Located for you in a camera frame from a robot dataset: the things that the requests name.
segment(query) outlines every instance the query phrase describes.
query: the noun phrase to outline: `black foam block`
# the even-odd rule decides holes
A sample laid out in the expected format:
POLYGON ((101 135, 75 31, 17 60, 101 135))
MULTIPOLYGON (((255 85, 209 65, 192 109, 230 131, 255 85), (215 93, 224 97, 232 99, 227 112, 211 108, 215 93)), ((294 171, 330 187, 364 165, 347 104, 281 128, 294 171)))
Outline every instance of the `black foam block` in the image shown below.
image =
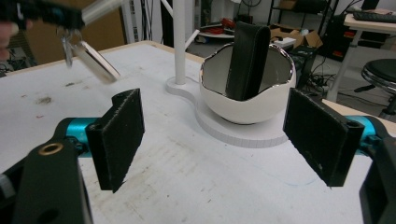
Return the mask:
POLYGON ((342 187, 364 126, 310 93, 290 90, 284 132, 329 187, 342 187))
POLYGON ((246 101, 259 94, 270 38, 267 26, 236 23, 225 90, 228 98, 246 101))
POLYGON ((86 128, 101 189, 117 191, 128 173, 145 126, 140 90, 115 95, 113 106, 86 128))

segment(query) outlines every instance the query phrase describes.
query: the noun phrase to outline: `white stand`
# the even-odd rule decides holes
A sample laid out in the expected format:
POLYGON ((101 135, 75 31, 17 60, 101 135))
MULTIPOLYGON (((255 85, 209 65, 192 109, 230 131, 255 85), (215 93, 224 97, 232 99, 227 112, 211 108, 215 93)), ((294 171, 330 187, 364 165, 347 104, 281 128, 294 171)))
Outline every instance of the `white stand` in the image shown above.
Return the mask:
POLYGON ((285 110, 274 118, 265 122, 240 125, 231 123, 215 114, 201 97, 199 83, 186 77, 186 84, 177 85, 175 78, 171 77, 166 82, 169 93, 184 97, 195 105, 195 117, 201 127, 220 141, 237 146, 263 148, 274 147, 288 141, 282 130, 285 110))

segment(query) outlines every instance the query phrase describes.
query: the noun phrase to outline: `computer monitor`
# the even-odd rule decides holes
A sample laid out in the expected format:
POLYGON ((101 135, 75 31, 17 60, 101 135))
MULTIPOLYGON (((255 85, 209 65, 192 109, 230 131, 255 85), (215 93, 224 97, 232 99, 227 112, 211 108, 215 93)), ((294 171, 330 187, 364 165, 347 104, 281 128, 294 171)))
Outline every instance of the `computer monitor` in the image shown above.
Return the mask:
POLYGON ((364 0, 363 5, 361 5, 361 10, 376 9, 379 0, 364 0))

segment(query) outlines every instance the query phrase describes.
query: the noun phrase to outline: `cable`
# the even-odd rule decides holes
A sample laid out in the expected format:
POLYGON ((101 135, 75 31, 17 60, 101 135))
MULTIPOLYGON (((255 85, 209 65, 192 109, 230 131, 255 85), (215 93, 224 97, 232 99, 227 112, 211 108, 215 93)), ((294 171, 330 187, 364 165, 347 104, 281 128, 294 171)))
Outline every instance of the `cable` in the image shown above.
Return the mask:
POLYGON ((258 6, 258 5, 262 2, 262 0, 259 0, 259 2, 257 2, 256 4, 251 4, 251 2, 252 2, 251 0, 249 1, 250 4, 247 3, 246 0, 242 0, 242 2, 243 2, 247 7, 256 7, 256 6, 258 6))
POLYGON ((239 6, 238 6, 238 12, 236 12, 236 15, 239 15, 239 11, 241 10, 241 5, 242 5, 242 4, 239 4, 239 6))
POLYGON ((0 65, 4 67, 4 68, 0 68, 1 70, 7 70, 7 67, 6 67, 6 65, 5 65, 5 64, 3 64, 3 63, 0 63, 0 65))
POLYGON ((326 59, 327 59, 327 57, 326 57, 326 56, 323 56, 322 62, 321 62, 320 64, 318 64, 318 65, 314 68, 314 70, 311 71, 310 75, 314 74, 315 71, 316 71, 320 66, 322 66, 322 65, 326 62, 326 59))
MULTIPOLYGON (((326 6, 329 6, 329 0, 326 0, 326 6)), ((334 13, 334 9, 332 9, 332 6, 329 6, 329 10, 334 13)))
POLYGON ((330 81, 330 78, 332 79, 332 81, 335 81, 335 75, 336 75, 336 74, 334 74, 334 75, 328 75, 329 77, 328 77, 328 78, 326 79, 326 81, 325 81, 326 85, 327 85, 327 82, 330 81))
POLYGON ((23 65, 25 65, 25 60, 27 60, 27 59, 13 61, 11 63, 11 65, 14 68, 14 71, 17 71, 17 70, 25 68, 25 66, 23 66, 23 65))
POLYGON ((151 8, 149 8, 148 0, 140 0, 140 4, 142 7, 142 40, 152 40, 152 3, 153 0, 151 0, 151 8))
POLYGON ((250 16, 250 9, 251 9, 251 6, 248 6, 248 5, 247 5, 247 15, 248 15, 248 16, 250 16))
POLYGON ((353 5, 355 5, 355 4, 357 4, 357 3, 361 2, 361 1, 362 1, 362 0, 358 0, 358 1, 355 2, 355 0, 352 0, 352 1, 346 6, 346 8, 340 13, 340 15, 341 15, 341 14, 344 14, 344 12, 346 12, 350 7, 352 7, 353 5))

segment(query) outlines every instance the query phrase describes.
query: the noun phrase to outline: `desk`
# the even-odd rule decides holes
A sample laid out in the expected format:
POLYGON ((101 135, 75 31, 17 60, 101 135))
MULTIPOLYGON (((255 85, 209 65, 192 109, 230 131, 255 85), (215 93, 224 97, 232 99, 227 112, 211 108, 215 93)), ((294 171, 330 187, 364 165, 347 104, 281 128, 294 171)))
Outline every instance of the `desk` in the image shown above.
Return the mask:
POLYGON ((363 31, 376 32, 383 34, 396 34, 396 24, 395 23, 384 23, 384 22, 372 22, 372 21, 356 21, 353 19, 352 14, 346 15, 344 21, 345 26, 349 26, 351 30, 356 30, 356 34, 353 37, 352 42, 349 45, 349 49, 346 53, 340 69, 338 70, 337 76, 335 77, 334 83, 329 88, 327 92, 327 99, 333 102, 337 100, 338 87, 340 86, 341 79, 347 70, 350 59, 352 58, 356 48, 358 47, 358 42, 361 39, 361 33, 363 31))
MULTIPOLYGON (((1 171, 50 139, 63 118, 101 117, 114 94, 140 88, 146 133, 120 190, 101 191, 92 160, 79 159, 95 223, 362 223, 367 157, 356 156, 345 186, 330 189, 289 141, 242 148, 206 133, 190 101, 165 90, 175 73, 170 49, 143 42, 104 56, 122 76, 111 85, 76 59, 71 69, 51 63, 0 78, 1 171)), ((188 57, 186 76, 198 80, 202 59, 188 57)))

